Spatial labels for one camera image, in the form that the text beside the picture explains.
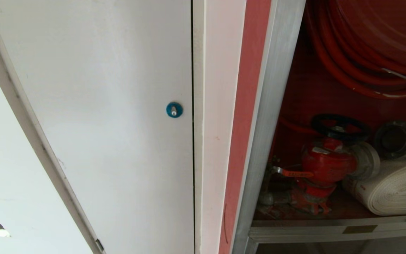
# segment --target orange valve handle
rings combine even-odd
[[[312,172],[307,171],[289,171],[280,167],[273,168],[276,173],[282,174],[286,177],[303,177],[303,178],[310,178],[313,177],[314,174]]]

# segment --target metal frame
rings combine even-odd
[[[261,94],[254,112],[258,112],[252,123],[249,143],[250,159],[244,172],[245,183],[240,190],[240,207],[235,223],[233,254],[244,252],[248,231],[258,200],[261,182],[266,168],[278,114],[289,75],[295,45],[302,22],[306,0],[272,0],[269,24],[264,49],[266,54],[261,66],[264,82],[258,85]]]
[[[401,236],[406,236],[406,216],[254,221],[244,253],[255,254],[259,244],[357,241]]]
[[[306,0],[272,0],[232,254],[259,244],[317,243],[406,236],[406,216],[350,220],[253,221]]]

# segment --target door hinge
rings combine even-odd
[[[99,240],[99,239],[96,239],[96,240],[95,240],[95,243],[97,243],[97,246],[98,246],[98,248],[100,249],[100,251],[103,252],[103,251],[104,251],[104,247],[103,247],[103,245],[101,244],[100,240]]]

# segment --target red wall trim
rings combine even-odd
[[[258,88],[271,0],[248,0],[228,161],[227,187],[220,234],[219,254],[229,254],[233,239],[240,187],[245,167],[250,127]]]

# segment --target white wall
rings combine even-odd
[[[0,88],[0,254],[89,254]]]
[[[194,1],[195,215],[201,254],[219,252],[245,3]]]

